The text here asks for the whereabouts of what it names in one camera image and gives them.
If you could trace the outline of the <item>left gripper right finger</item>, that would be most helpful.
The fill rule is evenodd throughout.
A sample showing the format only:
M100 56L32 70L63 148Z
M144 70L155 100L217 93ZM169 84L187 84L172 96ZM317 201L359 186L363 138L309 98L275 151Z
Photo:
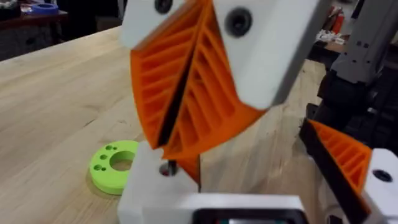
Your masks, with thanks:
M299 137L322 183L319 202L327 223L397 223L397 156L370 148L311 119Z

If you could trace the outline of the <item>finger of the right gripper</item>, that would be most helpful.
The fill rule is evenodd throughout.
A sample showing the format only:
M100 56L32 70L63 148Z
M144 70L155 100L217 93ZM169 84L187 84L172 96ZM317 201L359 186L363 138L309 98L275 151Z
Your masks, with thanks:
M149 146L174 128L192 68L204 1L128 1L121 42L129 49L132 92Z
M283 103L329 7L322 0L208 1L164 157L196 157Z

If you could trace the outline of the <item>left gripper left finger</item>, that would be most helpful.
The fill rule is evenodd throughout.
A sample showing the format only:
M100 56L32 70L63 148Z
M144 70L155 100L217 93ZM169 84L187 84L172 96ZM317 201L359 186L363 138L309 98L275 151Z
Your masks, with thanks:
M147 141L139 143L118 204L120 223L192 222L193 212L201 207L198 185L162 154Z

